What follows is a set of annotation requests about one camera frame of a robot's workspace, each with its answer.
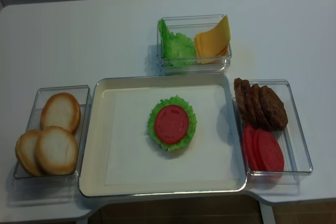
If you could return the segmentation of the clear lettuce and cheese container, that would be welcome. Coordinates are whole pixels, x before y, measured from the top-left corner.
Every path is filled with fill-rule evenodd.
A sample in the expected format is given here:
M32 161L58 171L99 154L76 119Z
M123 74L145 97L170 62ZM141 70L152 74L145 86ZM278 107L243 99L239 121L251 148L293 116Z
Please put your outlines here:
M228 16L163 17L157 22L157 64L167 74L224 72L230 65Z

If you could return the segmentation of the brown patty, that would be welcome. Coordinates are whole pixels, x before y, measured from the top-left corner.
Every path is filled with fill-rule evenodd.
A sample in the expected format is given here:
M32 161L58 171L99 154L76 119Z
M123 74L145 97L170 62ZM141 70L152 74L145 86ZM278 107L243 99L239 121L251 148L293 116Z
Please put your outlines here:
M288 124L288 117L284 104L273 89L262 86L259 89L259 101L264 116L276 131L282 131Z
M254 107L253 107L253 104L251 102L251 92L250 92L249 81L248 80L242 80L241 88L242 88L242 91L243 91L243 94L244 94L244 103L245 103L245 107L246 107L246 111L247 111L249 124L253 128L256 129L258 127L258 121L256 119L255 112L254 112Z
M266 131L273 131L273 127L271 124L267 121L263 111L262 107L260 105L260 100L259 100L259 85L258 84L253 84L250 88L251 91L251 102L254 108L254 113L256 116L256 119L258 121L258 125L260 128L266 130Z
M248 118L248 113L245 107L245 101L244 101L244 94L242 91L241 87L241 81L242 79L236 78L234 80L234 91L235 91L235 98L236 98L236 103L238 106L238 110L240 112L241 119L244 124L249 124L249 118Z

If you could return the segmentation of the red tomato slice middle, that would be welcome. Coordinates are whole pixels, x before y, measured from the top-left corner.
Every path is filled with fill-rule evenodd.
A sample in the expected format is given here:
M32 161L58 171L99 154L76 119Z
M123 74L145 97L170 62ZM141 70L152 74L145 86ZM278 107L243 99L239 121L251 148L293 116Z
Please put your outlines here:
M263 130L262 129L257 129L255 131L254 134L254 138L253 138L253 153L254 153L254 158L256 160L256 168L255 171L264 171L265 170L265 166L261 160L261 156L260 156L260 150L259 150L259 136L260 133L262 133Z

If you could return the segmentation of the bun half front right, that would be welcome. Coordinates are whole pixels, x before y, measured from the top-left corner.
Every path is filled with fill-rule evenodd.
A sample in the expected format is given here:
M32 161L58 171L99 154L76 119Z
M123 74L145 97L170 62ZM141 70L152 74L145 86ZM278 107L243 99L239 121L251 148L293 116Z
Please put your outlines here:
M35 155L44 172L52 175L70 174L76 168L78 144L67 130L49 126L38 137Z

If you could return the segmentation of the white paper tray liner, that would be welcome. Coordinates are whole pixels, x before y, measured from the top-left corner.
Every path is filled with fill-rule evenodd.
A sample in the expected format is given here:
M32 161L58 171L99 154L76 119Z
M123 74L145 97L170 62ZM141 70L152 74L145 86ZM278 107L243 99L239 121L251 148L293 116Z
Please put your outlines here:
M193 107L197 127L187 147L169 152L149 137L148 120L160 100L176 95ZM210 186L236 179L231 104L231 93L220 84L118 91L106 184Z

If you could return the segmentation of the bun half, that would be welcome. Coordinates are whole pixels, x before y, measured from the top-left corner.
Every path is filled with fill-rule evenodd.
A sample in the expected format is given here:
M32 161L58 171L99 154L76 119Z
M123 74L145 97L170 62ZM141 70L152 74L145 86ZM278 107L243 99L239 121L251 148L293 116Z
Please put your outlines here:
M70 174L76 168L78 144L67 130L49 126L38 137L35 155L44 172L52 175Z
M41 131L36 129L27 131L19 137L15 146L15 155L18 162L24 171L32 176L42 176L44 174L35 155L35 147L40 134Z
M40 127L42 130L50 126L61 127L75 134L81 119L80 105L70 93L52 95L42 109Z

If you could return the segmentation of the bun half at back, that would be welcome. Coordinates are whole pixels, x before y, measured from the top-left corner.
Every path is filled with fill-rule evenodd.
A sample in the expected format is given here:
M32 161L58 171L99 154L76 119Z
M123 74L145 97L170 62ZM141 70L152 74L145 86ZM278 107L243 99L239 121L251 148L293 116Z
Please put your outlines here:
M70 93L52 95L42 109L40 127L42 130L50 126L61 127L75 134L81 119L80 105Z

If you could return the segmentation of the red tomato slice on tray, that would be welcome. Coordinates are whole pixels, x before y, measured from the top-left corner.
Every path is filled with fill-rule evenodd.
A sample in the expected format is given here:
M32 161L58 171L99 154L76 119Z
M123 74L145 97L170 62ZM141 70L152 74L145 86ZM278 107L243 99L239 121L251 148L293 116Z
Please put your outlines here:
M178 143L186 134L189 118L186 111L178 105L163 107L154 121L156 136L165 144Z

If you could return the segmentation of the red tomato slice left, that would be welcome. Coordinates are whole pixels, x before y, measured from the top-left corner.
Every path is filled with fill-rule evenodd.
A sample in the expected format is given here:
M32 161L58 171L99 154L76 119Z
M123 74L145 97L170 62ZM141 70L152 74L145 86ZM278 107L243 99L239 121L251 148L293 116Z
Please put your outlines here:
M257 163L254 157L253 150L253 138L254 138L255 130L251 125L246 125L244 129L244 143L246 149L246 155L249 162L249 167L251 170L257 170Z

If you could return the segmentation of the clear plastic bun container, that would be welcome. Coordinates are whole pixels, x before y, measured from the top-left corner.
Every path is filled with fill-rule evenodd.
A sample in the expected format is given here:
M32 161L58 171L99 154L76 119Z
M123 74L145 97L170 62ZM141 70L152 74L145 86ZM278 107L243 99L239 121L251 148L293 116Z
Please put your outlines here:
M91 94L90 94L90 89L88 86L72 86L72 87L57 87L57 88L41 88L37 91L33 108L29 117L28 121L28 126L27 126L27 131L36 129L42 131L40 127L40 116L42 109L44 108L46 102L48 99L57 93L70 93L72 94L78 101L80 105L80 110L81 110L81 119L80 123L78 126L77 131L75 134L72 134L78 144L78 157L77 157L77 163L76 163L76 168L75 170L70 173L70 174L65 174L65 175L52 175L44 172L42 176L32 176L28 174L27 172L24 171L22 166L17 160L17 164L14 170L14 181L29 181L29 180L47 180L51 178L76 178L78 176L78 170L79 170L79 160L80 160L80 155L82 154L82 146L83 146L83 133L85 131L85 127L87 124L88 120L88 115L91 109Z

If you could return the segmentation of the bun half front left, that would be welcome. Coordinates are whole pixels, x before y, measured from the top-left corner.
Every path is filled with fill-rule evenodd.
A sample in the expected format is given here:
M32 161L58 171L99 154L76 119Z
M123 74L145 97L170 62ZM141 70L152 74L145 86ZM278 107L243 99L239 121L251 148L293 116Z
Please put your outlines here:
M40 134L41 131L36 129L27 131L19 137L15 146L15 155L18 162L24 171L32 176L42 176L44 174L35 155L35 147Z

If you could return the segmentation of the white rectangular serving tray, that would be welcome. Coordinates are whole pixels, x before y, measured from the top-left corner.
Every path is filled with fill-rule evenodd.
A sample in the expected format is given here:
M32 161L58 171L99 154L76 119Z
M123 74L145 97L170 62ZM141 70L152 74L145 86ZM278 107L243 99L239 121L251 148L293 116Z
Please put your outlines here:
M197 119L189 145L149 137L157 103L178 95ZM227 77L221 73L110 78L94 89L79 190L87 197L240 191L246 172Z

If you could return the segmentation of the yellow cheese slice stack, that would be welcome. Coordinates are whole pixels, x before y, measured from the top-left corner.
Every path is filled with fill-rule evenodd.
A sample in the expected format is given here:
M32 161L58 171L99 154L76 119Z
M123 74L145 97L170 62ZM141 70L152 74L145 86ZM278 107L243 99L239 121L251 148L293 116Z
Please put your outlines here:
M197 62L201 64L211 63L217 57L226 55L230 38L229 21L226 15L211 30L196 34L194 47Z

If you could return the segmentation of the green lettuce in container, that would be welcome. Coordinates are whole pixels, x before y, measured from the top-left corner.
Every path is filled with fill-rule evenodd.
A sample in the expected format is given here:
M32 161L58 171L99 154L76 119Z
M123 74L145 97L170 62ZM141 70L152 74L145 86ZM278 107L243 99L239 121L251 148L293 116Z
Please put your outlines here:
M165 66L182 67L193 65L196 57L193 41L183 33L174 34L163 19L158 23Z

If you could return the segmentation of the green lettuce leaf on tray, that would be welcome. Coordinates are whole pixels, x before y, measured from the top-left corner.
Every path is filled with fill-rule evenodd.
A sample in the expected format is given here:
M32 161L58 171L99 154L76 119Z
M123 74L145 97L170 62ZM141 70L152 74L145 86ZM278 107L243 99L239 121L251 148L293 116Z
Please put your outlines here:
M148 130L150 138L165 151L185 148L197 127L193 107L178 95L162 99L152 109Z

